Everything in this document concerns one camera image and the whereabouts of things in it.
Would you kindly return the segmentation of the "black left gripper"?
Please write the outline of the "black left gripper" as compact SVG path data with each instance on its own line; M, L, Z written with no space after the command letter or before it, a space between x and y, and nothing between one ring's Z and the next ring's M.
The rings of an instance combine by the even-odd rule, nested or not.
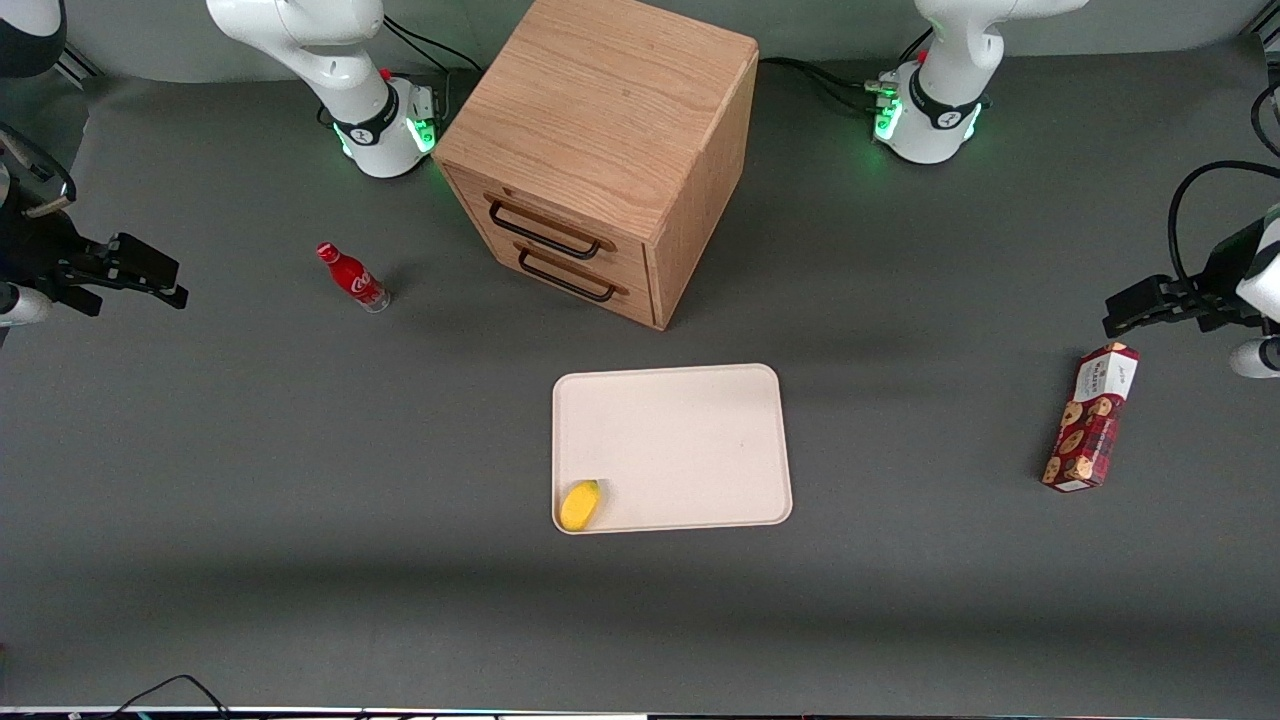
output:
M1146 325L1192 320L1199 332L1210 333L1226 325L1239 325L1268 333L1274 319L1252 301L1243 299L1238 286L1251 277L1254 260L1262 249L1271 219L1260 218L1220 241L1207 256L1204 268L1189 274L1181 260L1176 233L1170 234L1167 249L1175 273L1170 288L1176 299L1170 301L1170 275L1148 275L1110 296L1105 301L1102 320L1108 340Z

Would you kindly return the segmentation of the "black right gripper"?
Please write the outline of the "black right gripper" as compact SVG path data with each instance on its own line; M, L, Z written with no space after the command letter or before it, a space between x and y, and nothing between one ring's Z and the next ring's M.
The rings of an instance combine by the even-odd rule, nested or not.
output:
M4 318L46 318L56 304L96 316L102 299L90 286L145 293L178 310L189 297L177 281L179 263L133 234L116 233L106 246L60 211L31 218L10 202L3 205L1 270Z

